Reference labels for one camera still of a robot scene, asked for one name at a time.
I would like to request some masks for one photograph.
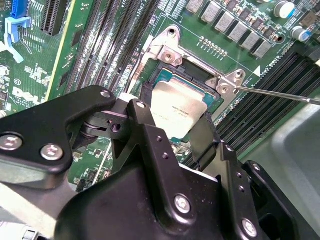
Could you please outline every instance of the hole in bracket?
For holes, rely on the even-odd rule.
[[[240,192],[244,193],[245,192],[245,188],[243,186],[239,186],[239,190]]]
[[[162,155],[162,158],[168,160],[168,159],[169,159],[169,155],[165,152],[165,153]]]
[[[121,125],[120,124],[113,124],[112,126],[111,126],[111,131],[113,132],[113,133],[117,133],[117,132],[119,132],[120,131],[120,129],[121,129]]]

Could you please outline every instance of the black plastic bracket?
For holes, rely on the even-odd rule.
[[[163,129],[155,126],[150,107],[144,102],[131,100],[127,111],[132,134],[122,147],[113,141],[112,173],[142,160],[159,222],[172,233],[184,233],[195,223],[197,211],[169,139]],[[176,196],[188,201],[189,212],[178,210]]]
[[[219,143],[216,151],[216,158],[203,172],[213,175],[221,184],[222,232],[228,239],[262,240],[247,173],[227,143]]]
[[[0,120],[0,135],[22,139],[16,150],[0,149],[0,182],[39,189],[61,184],[73,162],[70,147],[84,119],[95,112],[110,110],[114,95],[100,86],[90,86],[45,104]],[[46,160],[40,151],[48,144],[58,145],[63,156]]]

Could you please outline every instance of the blue connector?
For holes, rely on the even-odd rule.
[[[19,19],[27,16],[29,0],[12,0],[11,17]]]

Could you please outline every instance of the motherboard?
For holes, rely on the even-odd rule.
[[[301,105],[224,80],[318,94],[319,14],[319,0],[0,0],[0,116],[90,85],[139,98],[150,84],[155,123],[180,163],[197,167],[188,132],[206,112],[242,154]],[[78,192],[111,175],[107,138],[73,158]]]

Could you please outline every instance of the capacitor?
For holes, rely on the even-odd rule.
[[[296,26],[292,29],[291,36],[304,43],[310,39],[311,33],[308,30],[305,30],[302,26]]]
[[[287,19],[295,13],[296,6],[286,0],[279,1],[274,7],[274,15],[278,18]]]

